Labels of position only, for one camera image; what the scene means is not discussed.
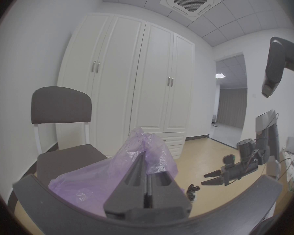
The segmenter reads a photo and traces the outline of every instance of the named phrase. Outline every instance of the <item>plastic bag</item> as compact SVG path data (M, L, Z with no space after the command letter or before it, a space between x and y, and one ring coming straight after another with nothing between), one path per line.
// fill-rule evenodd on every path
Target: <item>plastic bag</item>
M49 189L71 204L105 217L103 204L143 151L147 174L168 171L175 178L176 163L164 141L137 127L114 157L62 174L51 180Z

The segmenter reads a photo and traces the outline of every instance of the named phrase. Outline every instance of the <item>wardrobe handle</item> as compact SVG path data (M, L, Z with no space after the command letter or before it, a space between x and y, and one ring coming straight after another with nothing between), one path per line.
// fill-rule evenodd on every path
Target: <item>wardrobe handle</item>
M96 61L94 61L94 63L92 64L92 68L91 68L91 72L94 72L94 66L96 64Z
M100 65L100 62L98 62L97 66L96 66L96 73L98 73L99 65Z

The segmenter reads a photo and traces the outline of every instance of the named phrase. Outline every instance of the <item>gray curtain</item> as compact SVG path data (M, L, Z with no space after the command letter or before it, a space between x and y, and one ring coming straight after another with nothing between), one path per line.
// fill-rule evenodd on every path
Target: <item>gray curtain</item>
M221 89L217 122L243 128L247 89Z

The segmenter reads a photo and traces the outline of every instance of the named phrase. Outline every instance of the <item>ceiling light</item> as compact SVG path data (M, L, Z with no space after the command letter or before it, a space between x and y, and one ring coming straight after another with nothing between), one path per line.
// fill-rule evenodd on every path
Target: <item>ceiling light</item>
M223 78L223 77L225 77L225 75L223 75L222 73L216 75L216 78Z

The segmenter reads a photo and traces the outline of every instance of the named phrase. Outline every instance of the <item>wooden floor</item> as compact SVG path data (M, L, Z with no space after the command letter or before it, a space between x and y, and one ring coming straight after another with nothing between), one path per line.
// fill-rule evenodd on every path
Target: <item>wooden floor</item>
M178 185L187 190L190 184L200 186L197 192L197 200L193 202L190 217L211 211L237 195L241 194L261 175L263 166L241 180L237 180L228 186L202 186L204 174L220 169L223 166L222 159L226 155L235 155L235 162L239 162L239 152L231 147L218 143L214 140L203 138L186 141L182 155L176 159L179 170L175 180ZM19 202L15 208L16 218L34 235L43 234L39 228L31 221Z

